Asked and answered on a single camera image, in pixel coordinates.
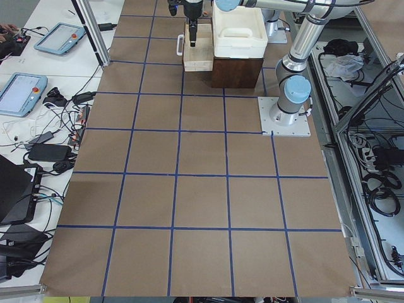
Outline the person hand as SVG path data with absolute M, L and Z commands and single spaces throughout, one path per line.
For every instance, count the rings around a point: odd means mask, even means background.
M 19 29 L 16 25 L 10 23 L 2 23 L 0 24 L 1 35 L 5 35 L 8 33 L 16 33 Z

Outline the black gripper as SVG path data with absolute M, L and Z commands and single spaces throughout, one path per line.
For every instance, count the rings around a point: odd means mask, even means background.
M 202 0 L 184 0 L 184 15 L 189 19 L 189 41 L 190 46 L 196 46 L 198 21 L 203 14 Z

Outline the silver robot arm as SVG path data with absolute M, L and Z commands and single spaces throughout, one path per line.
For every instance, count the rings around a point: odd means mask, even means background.
M 359 1 L 216 1 L 225 12 L 244 6 L 304 13 L 305 19 L 288 52 L 276 66 L 280 97 L 270 109 L 270 119 L 280 126 L 291 126 L 299 116 L 304 102 L 309 98 L 311 84 L 301 75 L 306 69 L 307 58 L 329 22 L 349 14 Z
M 280 19 L 280 11 L 273 9 L 262 9 L 263 21 L 269 44 L 286 44 L 286 32 L 290 26 L 286 21 Z

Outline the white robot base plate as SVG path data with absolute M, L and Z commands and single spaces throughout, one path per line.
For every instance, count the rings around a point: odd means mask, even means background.
M 263 136 L 310 137 L 308 115 L 303 106 L 294 114 L 278 108 L 278 97 L 258 97 L 259 118 Z

